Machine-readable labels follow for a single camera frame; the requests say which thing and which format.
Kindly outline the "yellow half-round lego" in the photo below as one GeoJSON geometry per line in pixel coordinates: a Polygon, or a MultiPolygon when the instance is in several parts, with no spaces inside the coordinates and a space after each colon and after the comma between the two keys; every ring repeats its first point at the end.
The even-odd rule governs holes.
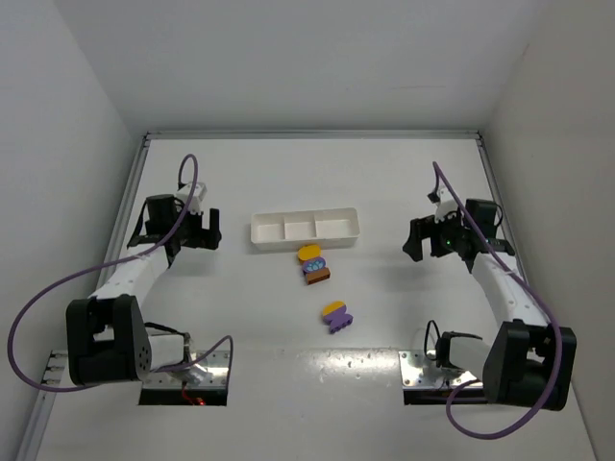
{"type": "Polygon", "coordinates": [[[329,305],[323,308],[322,317],[325,318],[329,316],[330,314],[334,313],[335,311],[342,309],[342,308],[346,308],[346,304],[342,301],[335,301],[333,303],[330,303],[329,305]]]}

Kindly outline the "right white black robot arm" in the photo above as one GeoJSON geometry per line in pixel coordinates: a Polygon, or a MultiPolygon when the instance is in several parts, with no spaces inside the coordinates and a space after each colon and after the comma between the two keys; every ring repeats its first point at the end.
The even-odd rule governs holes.
{"type": "Polygon", "coordinates": [[[568,399],[577,338],[570,328],[555,328],[522,287],[513,246],[497,235],[499,215],[494,202],[469,199],[459,207],[448,201],[409,224],[404,253],[421,261],[428,240],[431,256],[458,255],[499,325],[491,344],[472,333],[437,332],[428,358],[438,368],[470,372],[490,403],[532,407],[545,396],[545,409],[560,411],[568,399]]]}

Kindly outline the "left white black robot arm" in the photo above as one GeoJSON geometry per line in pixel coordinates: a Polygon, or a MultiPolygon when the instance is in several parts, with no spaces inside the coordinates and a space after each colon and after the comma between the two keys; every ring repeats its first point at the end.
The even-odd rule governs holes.
{"type": "Polygon", "coordinates": [[[219,211],[203,228],[204,186],[187,183],[174,194],[145,200],[127,245],[128,261],[89,298],[66,309],[68,368],[76,385],[143,380],[185,361],[187,336],[148,327],[140,306],[184,248],[217,249],[219,211]]]}

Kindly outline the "purple lego brick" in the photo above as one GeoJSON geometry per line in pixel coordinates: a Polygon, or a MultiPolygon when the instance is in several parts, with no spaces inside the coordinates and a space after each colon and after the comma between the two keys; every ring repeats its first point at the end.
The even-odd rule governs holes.
{"type": "Polygon", "coordinates": [[[323,320],[329,327],[329,333],[335,334],[341,329],[349,326],[353,322],[354,317],[346,310],[337,309],[325,315],[323,320]]]}

